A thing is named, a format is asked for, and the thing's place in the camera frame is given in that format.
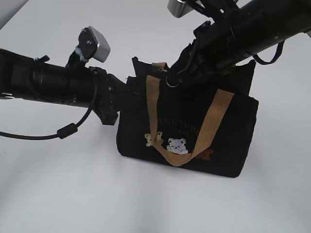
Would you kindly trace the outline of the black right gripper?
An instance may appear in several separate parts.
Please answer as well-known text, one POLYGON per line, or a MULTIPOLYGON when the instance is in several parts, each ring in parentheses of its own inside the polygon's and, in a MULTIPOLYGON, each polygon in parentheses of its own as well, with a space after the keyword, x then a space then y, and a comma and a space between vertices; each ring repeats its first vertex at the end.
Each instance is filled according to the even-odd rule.
POLYGON ((193 42, 181 52, 167 74, 170 87, 202 83, 240 62, 237 23, 204 22, 193 31, 193 42))

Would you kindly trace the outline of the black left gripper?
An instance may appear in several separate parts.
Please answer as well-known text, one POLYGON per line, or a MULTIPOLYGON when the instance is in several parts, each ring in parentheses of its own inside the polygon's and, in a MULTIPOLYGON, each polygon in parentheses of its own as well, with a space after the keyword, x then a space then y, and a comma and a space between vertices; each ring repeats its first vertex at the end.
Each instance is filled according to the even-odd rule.
POLYGON ((138 107, 145 99, 142 92, 131 90, 128 85, 104 69, 95 67, 93 74, 97 84, 93 112, 103 125, 113 126, 119 116, 118 112, 138 107))

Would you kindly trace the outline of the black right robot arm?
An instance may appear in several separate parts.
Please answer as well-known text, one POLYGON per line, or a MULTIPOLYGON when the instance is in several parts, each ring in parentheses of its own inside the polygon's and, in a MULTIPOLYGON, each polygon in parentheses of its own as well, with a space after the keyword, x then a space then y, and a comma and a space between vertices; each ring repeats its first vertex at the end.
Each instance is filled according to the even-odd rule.
POLYGON ((258 54, 271 46, 276 61, 286 39, 311 32, 308 0, 252 0, 242 7, 235 0, 171 0, 168 9, 177 18, 193 10, 207 18, 167 75, 172 88, 204 82, 250 57, 265 65, 258 54))

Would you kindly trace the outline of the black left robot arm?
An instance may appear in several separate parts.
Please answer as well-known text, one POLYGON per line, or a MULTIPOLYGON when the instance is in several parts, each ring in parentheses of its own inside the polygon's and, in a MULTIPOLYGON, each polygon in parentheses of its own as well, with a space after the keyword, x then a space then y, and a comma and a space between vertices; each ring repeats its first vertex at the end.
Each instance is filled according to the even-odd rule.
POLYGON ((23 99, 87 108, 103 125, 114 125, 122 110, 138 107, 143 91, 130 88, 99 67, 69 68, 0 51, 0 98, 23 99))

